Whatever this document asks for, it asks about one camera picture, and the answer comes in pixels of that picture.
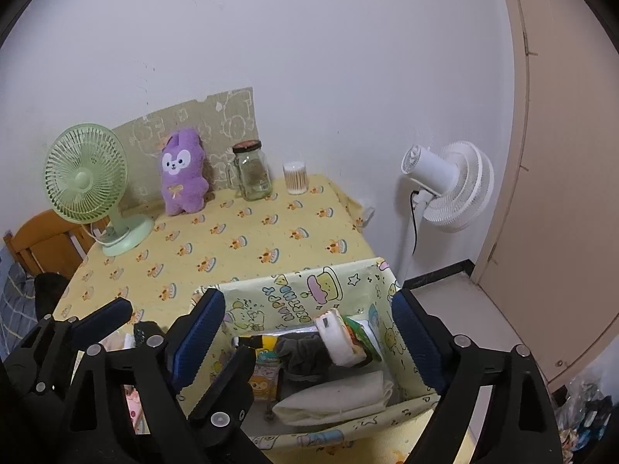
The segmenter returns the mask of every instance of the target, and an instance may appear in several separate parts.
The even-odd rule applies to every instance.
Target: white standing fan
[[[100,237],[103,253],[117,256],[140,244],[154,226],[146,215],[123,218],[118,203],[127,188],[125,148],[109,129],[83,123],[64,131],[51,145],[43,171],[45,191],[58,215],[91,224],[109,217]]]
[[[486,208],[494,188],[490,159],[467,141],[451,143],[438,154],[414,145],[402,159],[402,172],[421,190],[410,197],[415,236],[406,236],[398,281],[406,279],[423,220],[444,232],[462,230]]]

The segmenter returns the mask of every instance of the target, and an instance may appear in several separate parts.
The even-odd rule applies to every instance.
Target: black power cord
[[[413,205],[413,197],[419,195],[418,190],[413,190],[410,193],[410,215],[413,218],[413,228],[415,229],[415,245],[413,247],[413,252],[410,254],[411,256],[415,254],[415,249],[417,249],[417,222],[415,221],[415,206]]]

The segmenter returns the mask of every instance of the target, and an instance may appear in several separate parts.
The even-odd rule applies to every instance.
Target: fan base
[[[155,226],[155,221],[146,215],[133,215],[123,218],[123,221],[129,228],[129,233],[112,246],[103,246],[103,254],[106,256],[118,256],[135,248],[149,236]]]

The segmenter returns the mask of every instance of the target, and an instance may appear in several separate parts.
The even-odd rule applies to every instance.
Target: cotton swab container
[[[305,162],[294,161],[284,164],[284,180],[290,195],[301,195],[308,191],[308,174]]]

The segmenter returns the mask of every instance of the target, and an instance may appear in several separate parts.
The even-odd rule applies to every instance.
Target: floor
[[[510,351],[521,343],[516,332],[486,294],[464,274],[438,281],[413,291],[419,303],[431,315],[439,317],[453,334],[466,334],[477,345]],[[482,387],[470,421],[470,430],[478,440],[482,430],[491,387]]]

